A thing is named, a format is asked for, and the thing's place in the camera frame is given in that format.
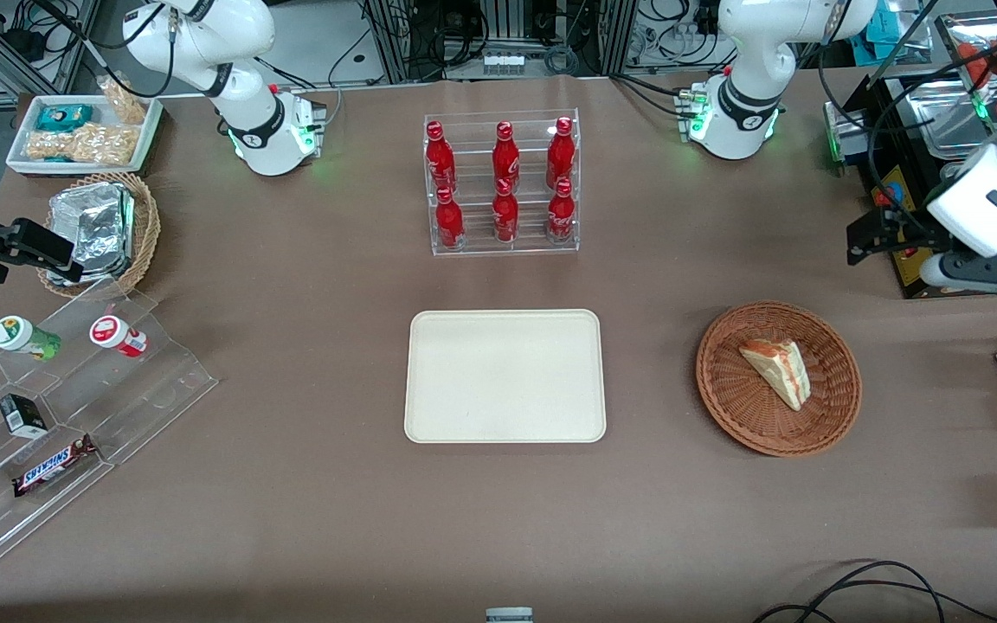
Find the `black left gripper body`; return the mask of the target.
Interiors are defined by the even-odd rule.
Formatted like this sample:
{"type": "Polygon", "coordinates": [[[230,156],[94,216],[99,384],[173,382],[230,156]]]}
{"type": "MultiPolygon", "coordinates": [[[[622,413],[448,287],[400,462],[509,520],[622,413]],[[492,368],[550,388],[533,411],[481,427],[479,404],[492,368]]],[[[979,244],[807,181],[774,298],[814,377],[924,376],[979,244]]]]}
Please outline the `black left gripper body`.
{"type": "Polygon", "coordinates": [[[905,253],[929,249],[945,253],[952,248],[952,235],[929,214],[899,208],[896,204],[876,206],[881,233],[876,236],[876,253],[905,253]]]}

